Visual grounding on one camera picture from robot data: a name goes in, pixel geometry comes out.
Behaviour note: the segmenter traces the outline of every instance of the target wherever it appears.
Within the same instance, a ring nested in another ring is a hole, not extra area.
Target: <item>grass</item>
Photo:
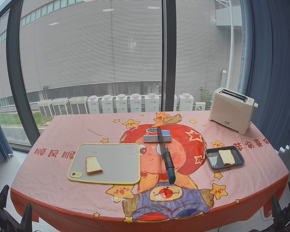
[[[33,117],[37,125],[45,125],[46,122],[50,122],[53,118],[42,118],[40,111],[33,112]],[[1,113],[0,124],[7,125],[21,125],[18,113]]]

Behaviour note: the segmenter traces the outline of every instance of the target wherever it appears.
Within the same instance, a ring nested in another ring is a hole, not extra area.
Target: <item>knife handle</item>
[[[168,180],[170,184],[174,184],[175,182],[175,172],[174,172],[174,165],[171,159],[171,155],[169,151],[165,151],[163,154],[165,168],[168,175]]]

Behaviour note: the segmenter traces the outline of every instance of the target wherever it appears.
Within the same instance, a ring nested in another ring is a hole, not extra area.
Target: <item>blue curtain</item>
[[[279,150],[290,144],[290,1],[241,0],[238,92],[255,99],[252,122]]]
[[[13,150],[10,147],[7,138],[0,125],[0,162],[7,159],[8,154],[13,154]]]

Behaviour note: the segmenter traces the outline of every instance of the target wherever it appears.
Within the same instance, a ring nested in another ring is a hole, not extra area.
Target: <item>toaster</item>
[[[258,104],[253,98],[221,87],[213,94],[209,120],[214,120],[244,135],[252,125],[254,107],[258,108]]]

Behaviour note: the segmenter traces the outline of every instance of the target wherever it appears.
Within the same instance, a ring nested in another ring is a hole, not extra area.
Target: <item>toaster slot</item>
[[[223,89],[221,92],[220,92],[221,95],[224,95],[226,97],[229,97],[229,98],[232,98],[232,99],[235,99],[237,101],[240,101],[240,102],[246,102],[248,100],[248,98],[246,96],[243,96],[243,95],[240,95],[238,93],[235,93],[235,92],[232,92],[232,91],[229,91],[227,89]]]

